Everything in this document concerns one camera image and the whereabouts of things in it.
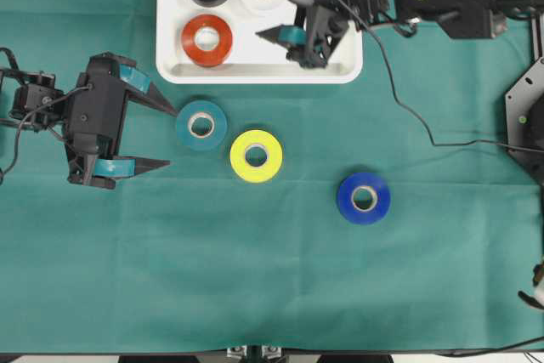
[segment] white tray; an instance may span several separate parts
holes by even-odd
[[[156,68],[169,82],[189,83],[347,83],[363,68],[362,35],[353,26],[324,69],[303,70],[286,60],[286,50],[255,35],[281,24],[291,25],[295,6],[287,0],[266,17],[249,12],[241,0],[202,8],[192,0],[157,0]],[[195,65],[181,46],[181,31],[199,14],[226,20],[234,35],[232,53],[215,68]]]

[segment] green tablecloth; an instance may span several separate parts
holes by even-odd
[[[496,347],[543,333],[517,299],[541,258],[539,190],[493,147],[436,150],[394,105],[381,55],[346,86],[175,86],[156,73],[156,0],[0,0],[0,44],[70,89],[88,57],[131,56],[179,108],[229,117],[197,154],[174,120],[128,110],[122,152],[173,165],[115,191],[67,184],[61,145],[25,134],[0,189],[0,351],[182,352],[237,344],[306,349]],[[505,138],[503,93],[530,64],[527,26],[452,42],[436,26],[383,31],[403,98],[440,140]],[[4,87],[2,113],[14,83]],[[280,175],[249,185],[230,144],[263,128]],[[0,160],[14,133],[0,131]],[[335,193],[358,170],[390,183],[387,219],[361,227]]]

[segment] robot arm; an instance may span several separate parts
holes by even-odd
[[[17,128],[15,156],[0,183],[17,160],[22,130],[50,131],[65,145],[72,184],[115,189],[116,181],[164,167],[170,162],[120,156],[122,130],[129,101],[176,116],[177,111],[162,96],[151,80],[136,68],[136,62],[111,53],[92,57],[80,74],[76,88],[65,94],[55,88],[55,76],[19,70],[11,51],[9,68],[0,67],[3,79],[13,78],[20,87],[15,91],[13,108],[0,125]],[[54,131],[62,126],[62,134]]]
[[[325,68],[337,45],[355,23],[354,16],[335,0],[290,0],[297,5],[291,26],[257,33],[288,50],[287,59],[303,68]],[[417,32],[422,20],[436,22],[453,39],[495,38],[507,29],[507,19],[525,20],[544,12],[544,0],[343,0],[370,28],[393,27],[404,37]]]

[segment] yellow tape roll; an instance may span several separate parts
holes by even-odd
[[[263,166],[254,167],[247,163],[246,154],[251,148],[266,152]],[[281,169],[283,150],[280,142],[265,131],[248,131],[240,135],[230,149],[230,164],[238,176],[249,183],[264,183],[271,180]]]

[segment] cable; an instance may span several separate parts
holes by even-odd
[[[488,145],[500,146],[502,148],[509,149],[509,150],[519,150],[519,151],[529,152],[529,153],[544,154],[544,150],[524,148],[522,146],[513,146],[513,145],[504,144],[504,143],[499,142],[499,141],[488,140],[488,139],[475,139],[475,140],[471,140],[471,141],[468,141],[468,142],[458,142],[458,143],[449,143],[449,144],[442,144],[442,143],[439,144],[439,143],[437,143],[436,140],[434,139],[434,134],[433,134],[433,131],[432,131],[431,127],[428,125],[427,121],[425,121],[425,119],[421,116],[421,114],[419,114],[416,110],[414,110],[413,108],[411,108],[410,106],[408,106],[407,104],[405,104],[404,102],[402,102],[400,100],[400,97],[399,97],[399,94],[397,92],[397,88],[396,88],[396,85],[395,85],[395,81],[394,81],[393,69],[391,68],[391,63],[389,62],[389,57],[388,57],[388,54],[387,54],[387,50],[385,49],[385,46],[383,45],[382,39],[343,0],[335,0],[335,1],[338,2],[340,4],[340,6],[342,6],[346,11],[348,11],[354,17],[354,19],[356,19],[360,23],[360,25],[363,26],[363,28],[376,41],[377,45],[379,46],[380,50],[382,51],[383,61],[385,63],[387,71],[388,71],[389,81],[391,82],[391,90],[393,92],[394,101],[396,102],[396,104],[398,106],[400,106],[404,110],[410,112],[423,125],[423,127],[427,131],[428,138],[429,138],[429,140],[431,142],[431,145],[433,147],[435,147],[435,148],[454,148],[454,147],[466,147],[466,146],[471,146],[471,145],[476,145],[476,144],[488,144]]]
[[[86,87],[74,88],[69,93],[67,93],[66,95],[63,95],[62,97],[57,98],[57,99],[53,99],[52,101],[48,102],[47,104],[44,104],[44,105],[36,108],[34,111],[31,111],[31,112],[29,112],[28,114],[25,115],[25,117],[20,121],[20,124],[17,127],[17,133],[15,134],[14,158],[11,161],[10,165],[6,168],[6,170],[3,171],[0,168],[0,185],[2,185],[4,177],[6,176],[6,174],[11,172],[14,169],[15,165],[17,164],[17,160],[19,159],[20,135],[21,135],[21,133],[23,131],[23,128],[26,125],[26,121],[28,121],[32,116],[38,114],[39,112],[41,112],[43,110],[46,110],[50,106],[53,106],[53,105],[56,105],[56,104],[58,104],[58,103],[60,103],[62,101],[65,101],[65,100],[69,99],[72,95],[74,95],[76,93],[79,93],[81,91],[87,91],[89,89],[91,89],[90,84],[87,85]]]
[[[452,358],[461,358],[461,357],[477,357],[477,356],[484,356],[486,354],[495,354],[495,353],[501,353],[501,352],[507,352],[509,350],[515,350],[518,348],[522,348],[524,346],[528,346],[533,343],[539,343],[544,342],[544,336],[541,337],[535,337],[534,339],[526,340],[524,342],[511,344],[508,346],[504,346],[502,348],[497,349],[487,349],[482,350],[479,352],[462,352],[462,353],[453,353],[453,354],[440,354],[442,357],[452,357]]]
[[[527,356],[529,356],[531,359],[533,359],[534,361],[536,361],[536,363],[542,363],[542,361],[540,359],[537,359],[533,354],[527,352],[525,353]]]
[[[0,47],[0,53],[6,54],[6,57],[8,58],[9,66],[13,70],[19,70],[19,65],[17,64],[17,59],[15,58],[15,54],[13,51],[11,51],[9,48]]]

